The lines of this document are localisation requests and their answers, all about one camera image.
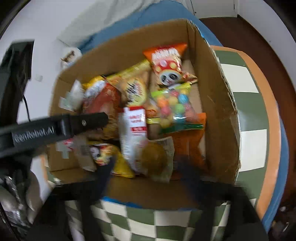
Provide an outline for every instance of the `checkered fabric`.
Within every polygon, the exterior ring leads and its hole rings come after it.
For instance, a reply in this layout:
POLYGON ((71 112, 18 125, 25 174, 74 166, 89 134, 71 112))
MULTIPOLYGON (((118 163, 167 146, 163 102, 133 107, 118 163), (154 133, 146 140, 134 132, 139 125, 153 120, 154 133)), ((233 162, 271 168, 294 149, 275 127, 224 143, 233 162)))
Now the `checkered fabric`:
MULTIPOLYGON (((65 204, 70 226, 83 234, 81 214, 76 201, 66 201, 65 204)), ((219 240, 223 235, 229 207, 230 205, 226 203, 216 207, 213 240, 219 240)), ((141 209, 104 200, 100 200, 91 209, 106 241, 187 241, 202 213, 197 209, 188 211, 141 209)))
POLYGON ((269 124, 264 100, 243 58, 236 52, 216 50, 233 92, 241 131, 241 168, 236 184, 247 188, 249 198, 259 198, 269 153, 269 124))

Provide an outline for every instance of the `yellow snack bag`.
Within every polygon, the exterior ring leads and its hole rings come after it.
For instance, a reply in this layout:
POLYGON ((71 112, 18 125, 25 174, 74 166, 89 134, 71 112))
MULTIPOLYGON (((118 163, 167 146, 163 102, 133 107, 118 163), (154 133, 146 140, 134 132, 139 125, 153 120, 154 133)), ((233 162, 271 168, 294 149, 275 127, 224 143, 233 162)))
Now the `yellow snack bag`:
POLYGON ((148 60, 143 60, 117 74, 106 77, 106 80, 127 97, 127 106, 142 106, 147 100, 149 71, 148 60))
POLYGON ((122 157, 117 146, 96 141, 89 142, 88 145, 91 155, 98 165, 107 165, 110 162, 110 158, 115 157, 116 160, 112 174, 128 178, 135 177, 134 172, 130 169, 128 163, 122 157))

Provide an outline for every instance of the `red snack bag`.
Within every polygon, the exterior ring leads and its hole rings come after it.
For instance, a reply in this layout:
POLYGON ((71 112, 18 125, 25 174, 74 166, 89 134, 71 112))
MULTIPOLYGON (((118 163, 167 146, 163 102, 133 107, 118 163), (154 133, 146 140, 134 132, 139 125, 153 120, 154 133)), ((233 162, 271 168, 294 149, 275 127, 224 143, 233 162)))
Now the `red snack bag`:
POLYGON ((157 84, 160 87, 168 87, 176 83, 184 82, 195 76, 182 72, 181 56, 187 48, 187 44, 159 46, 144 51, 144 55, 153 64, 154 73, 157 75, 157 84))
POLYGON ((103 129, 89 131, 88 138, 118 139, 118 110, 120 105, 120 92, 111 84, 106 83, 102 91, 86 107, 85 113, 105 112, 109 117, 109 122, 103 129))

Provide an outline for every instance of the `gumball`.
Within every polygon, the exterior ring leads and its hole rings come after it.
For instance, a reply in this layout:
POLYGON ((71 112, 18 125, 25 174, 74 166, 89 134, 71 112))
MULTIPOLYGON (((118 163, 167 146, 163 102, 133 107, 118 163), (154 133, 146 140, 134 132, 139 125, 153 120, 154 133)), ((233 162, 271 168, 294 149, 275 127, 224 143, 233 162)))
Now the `gumball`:
POLYGON ((174 121, 177 124, 183 124, 183 123, 185 123, 186 118, 183 115, 181 115, 181 114, 176 114, 174 116, 174 121))
POLYGON ((196 113, 193 109, 187 110, 185 112, 185 117, 186 117, 186 121, 188 121, 188 122, 191 122, 191 123, 197 122, 197 116, 196 116, 196 113))
POLYGON ((180 94, 178 96, 178 100, 181 104, 186 104, 187 102, 189 102, 189 98, 187 95, 184 95, 184 94, 180 94))
POLYGON ((160 109, 160 111, 161 111, 161 114, 162 114, 163 116, 168 116, 168 115, 171 113, 171 109, 170 109, 169 106, 164 106, 164 107, 162 107, 162 108, 160 109))
POLYGON ((167 119, 172 123, 174 121, 174 116, 170 114, 167 119))
POLYGON ((179 101, 177 97, 171 96, 170 98, 168 98, 168 103, 169 105, 176 105, 179 103, 179 101))
POLYGON ((175 106, 175 112, 177 114, 183 114, 184 111, 185 111, 184 105, 182 105, 182 104, 176 104, 176 106, 175 106))
POLYGON ((178 97, 179 92, 178 92, 177 90, 172 90, 172 91, 170 92, 170 95, 175 96, 175 97, 178 97))
POLYGON ((160 107, 160 108, 163 108, 165 106, 168 106, 168 100, 163 98, 163 99, 157 99, 157 105, 160 107))
POLYGON ((188 89, 181 89, 180 90, 180 94, 183 94, 183 95, 188 95, 189 94, 189 91, 188 91, 188 89))
POLYGON ((171 122, 167 118, 161 118, 159 124, 162 128, 168 128, 171 125, 171 122))
POLYGON ((189 103, 185 104, 184 107, 185 107, 185 111, 188 111, 188 110, 192 109, 192 107, 191 107, 191 105, 189 103))
POLYGON ((168 99, 170 97, 170 94, 169 93, 164 93, 163 96, 168 99))

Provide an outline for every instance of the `wooden floor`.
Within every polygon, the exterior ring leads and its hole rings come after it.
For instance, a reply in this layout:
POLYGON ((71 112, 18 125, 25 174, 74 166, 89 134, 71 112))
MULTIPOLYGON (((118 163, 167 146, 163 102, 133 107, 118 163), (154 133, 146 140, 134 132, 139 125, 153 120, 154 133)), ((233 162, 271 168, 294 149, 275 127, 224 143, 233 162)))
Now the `wooden floor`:
POLYGON ((296 93, 281 61, 264 38, 244 19, 206 18, 201 21, 225 47, 249 55, 267 78, 279 105, 289 142, 289 173, 282 201, 296 190, 296 93))

